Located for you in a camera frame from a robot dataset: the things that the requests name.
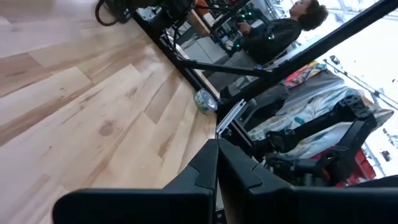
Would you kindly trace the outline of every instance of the red object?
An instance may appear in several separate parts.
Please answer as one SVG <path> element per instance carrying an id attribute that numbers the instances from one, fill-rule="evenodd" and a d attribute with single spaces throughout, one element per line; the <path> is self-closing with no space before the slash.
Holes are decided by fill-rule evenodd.
<path id="1" fill-rule="evenodd" d="M 323 152 L 315 155 L 312 159 L 319 159 L 322 155 L 326 154 L 328 150 L 324 150 Z M 346 184 L 353 185 L 360 183 L 360 179 L 365 180 L 373 180 L 376 177 L 376 173 L 373 167 L 370 165 L 366 156 L 363 152 L 363 149 L 359 150 L 355 156 L 356 167 L 346 182 L 340 182 L 335 185 L 335 187 L 345 187 Z"/>

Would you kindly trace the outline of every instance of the curly hair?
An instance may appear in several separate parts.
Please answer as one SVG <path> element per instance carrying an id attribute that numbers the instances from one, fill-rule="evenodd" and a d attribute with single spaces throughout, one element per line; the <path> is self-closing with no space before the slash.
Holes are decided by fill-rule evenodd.
<path id="1" fill-rule="evenodd" d="M 326 6 L 319 5 L 317 0 L 311 0 L 311 4 L 307 7 L 305 14 L 298 18 L 298 22 L 305 31 L 316 29 L 328 17 Z"/>

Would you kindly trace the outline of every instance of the small can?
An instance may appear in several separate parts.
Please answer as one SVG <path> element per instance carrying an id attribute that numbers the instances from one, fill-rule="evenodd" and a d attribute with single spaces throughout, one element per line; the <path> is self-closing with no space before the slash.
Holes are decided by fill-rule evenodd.
<path id="1" fill-rule="evenodd" d="M 199 90 L 194 96 L 196 105 L 203 113 L 209 113 L 217 110 L 217 102 L 212 95 L 205 89 Z"/>

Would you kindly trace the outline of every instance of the table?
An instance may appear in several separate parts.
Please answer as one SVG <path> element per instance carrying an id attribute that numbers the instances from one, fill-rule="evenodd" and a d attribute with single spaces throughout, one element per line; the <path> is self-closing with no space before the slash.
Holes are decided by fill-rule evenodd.
<path id="1" fill-rule="evenodd" d="M 0 223 L 51 223 L 79 188 L 161 188 L 215 137 L 136 22 L 100 26 L 96 0 L 47 4 L 0 8 Z"/>

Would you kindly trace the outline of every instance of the person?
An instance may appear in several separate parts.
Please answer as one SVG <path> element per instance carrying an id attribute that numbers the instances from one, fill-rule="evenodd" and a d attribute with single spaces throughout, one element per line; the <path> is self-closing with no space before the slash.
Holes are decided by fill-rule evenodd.
<path id="1" fill-rule="evenodd" d="M 292 42 L 298 39 L 301 31 L 310 31 L 319 27 L 328 16 L 324 5 L 317 0 L 297 1 L 289 10 L 290 18 L 276 19 L 273 40 L 264 34 L 265 29 L 260 26 L 252 28 L 248 23 L 239 23 L 241 32 L 246 36 L 243 49 L 258 64 L 265 64 L 283 52 Z"/>

